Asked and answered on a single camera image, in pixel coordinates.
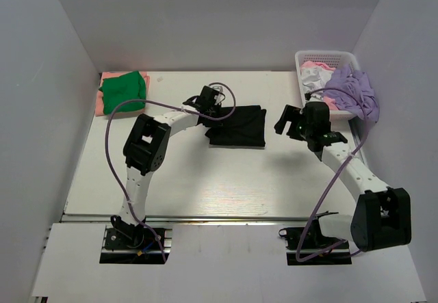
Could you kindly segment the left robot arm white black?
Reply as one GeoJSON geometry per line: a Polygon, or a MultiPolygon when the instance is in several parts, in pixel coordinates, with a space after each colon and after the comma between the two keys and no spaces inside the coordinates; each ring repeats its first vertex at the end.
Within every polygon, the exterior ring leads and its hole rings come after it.
{"type": "Polygon", "coordinates": [[[225,116],[219,111],[224,99],[223,89],[227,86],[220,82],[206,85],[197,96],[192,96],[175,107],[145,100],[146,104],[157,105],[169,109],[169,112],[158,116],[140,114],[128,135],[123,147],[123,155],[127,166],[127,181],[122,184],[118,177],[109,153],[109,134],[111,113],[105,130],[105,157],[108,166],[125,196],[118,215],[111,217],[112,226],[121,232],[121,239],[129,247],[136,248],[144,241],[145,204],[152,176],[164,162],[170,138],[200,121],[224,120],[231,116],[235,107],[225,116]]]}

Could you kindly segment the black t shirt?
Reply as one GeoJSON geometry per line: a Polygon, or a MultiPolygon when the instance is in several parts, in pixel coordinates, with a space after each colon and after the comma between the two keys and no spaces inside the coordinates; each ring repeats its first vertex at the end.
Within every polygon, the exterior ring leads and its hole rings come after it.
{"type": "Polygon", "coordinates": [[[235,108],[226,119],[220,121],[201,118],[199,123],[207,128],[205,136],[214,146],[264,148],[266,109],[260,105],[235,108]]]}

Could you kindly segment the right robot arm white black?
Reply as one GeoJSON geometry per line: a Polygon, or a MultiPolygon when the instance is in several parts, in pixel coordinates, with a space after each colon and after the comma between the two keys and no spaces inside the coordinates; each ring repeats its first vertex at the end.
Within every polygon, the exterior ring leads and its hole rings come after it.
{"type": "Polygon", "coordinates": [[[329,108],[311,101],[302,109],[286,105],[274,130],[308,149],[341,181],[356,202],[352,215],[319,213],[315,208],[297,248],[310,244],[321,254],[347,241],[362,252],[404,246],[411,242],[411,199],[403,188],[392,188],[373,174],[350,149],[348,140],[331,128],[329,108]]]}

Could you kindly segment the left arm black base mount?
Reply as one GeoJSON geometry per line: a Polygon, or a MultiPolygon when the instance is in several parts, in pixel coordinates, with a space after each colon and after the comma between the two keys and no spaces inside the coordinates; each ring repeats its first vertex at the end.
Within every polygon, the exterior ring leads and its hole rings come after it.
{"type": "Polygon", "coordinates": [[[103,251],[109,253],[141,252],[152,253],[169,251],[172,230],[170,228],[153,227],[141,224],[133,225],[124,222],[119,215],[110,218],[111,226],[105,230],[103,251]]]}

